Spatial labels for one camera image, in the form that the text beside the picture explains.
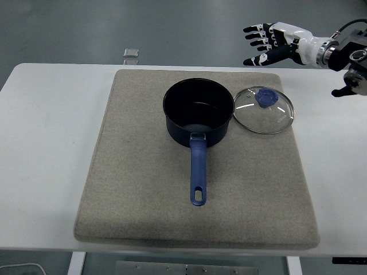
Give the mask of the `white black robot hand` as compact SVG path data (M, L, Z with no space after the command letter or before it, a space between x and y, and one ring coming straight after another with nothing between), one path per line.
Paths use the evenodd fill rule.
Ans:
M267 66L285 59L299 65L311 64L323 68L322 58L327 37L315 37L305 29L282 22L261 23L243 29L245 39L260 52L243 61L245 66Z

